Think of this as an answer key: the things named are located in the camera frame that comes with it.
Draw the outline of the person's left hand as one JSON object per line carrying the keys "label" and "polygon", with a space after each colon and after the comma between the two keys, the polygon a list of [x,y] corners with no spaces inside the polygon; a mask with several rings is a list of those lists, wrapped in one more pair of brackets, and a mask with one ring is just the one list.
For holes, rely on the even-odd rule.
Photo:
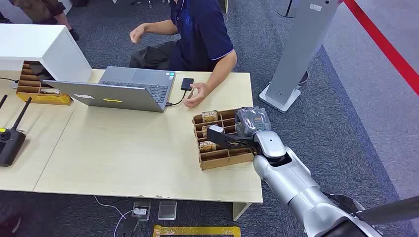
{"label": "person's left hand", "polygon": [[192,91],[186,99],[183,99],[182,102],[186,107],[194,108],[207,97],[210,89],[207,84],[203,82],[193,83],[190,86]]}

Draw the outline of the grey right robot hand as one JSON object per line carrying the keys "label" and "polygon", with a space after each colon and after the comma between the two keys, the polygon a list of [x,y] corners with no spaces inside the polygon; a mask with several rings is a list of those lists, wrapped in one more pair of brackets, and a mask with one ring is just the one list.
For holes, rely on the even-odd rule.
{"label": "grey right robot hand", "polygon": [[271,123],[264,108],[241,107],[235,112],[235,131],[239,136],[252,137],[262,130],[271,130]]}

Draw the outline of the person's right hand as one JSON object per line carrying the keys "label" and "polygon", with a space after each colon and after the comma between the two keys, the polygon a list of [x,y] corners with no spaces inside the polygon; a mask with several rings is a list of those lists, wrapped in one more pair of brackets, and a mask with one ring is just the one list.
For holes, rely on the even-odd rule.
{"label": "person's right hand", "polygon": [[129,33],[131,42],[134,44],[140,43],[143,38],[143,35],[146,32],[147,32],[147,24],[146,23],[140,24],[138,27],[136,27]]}

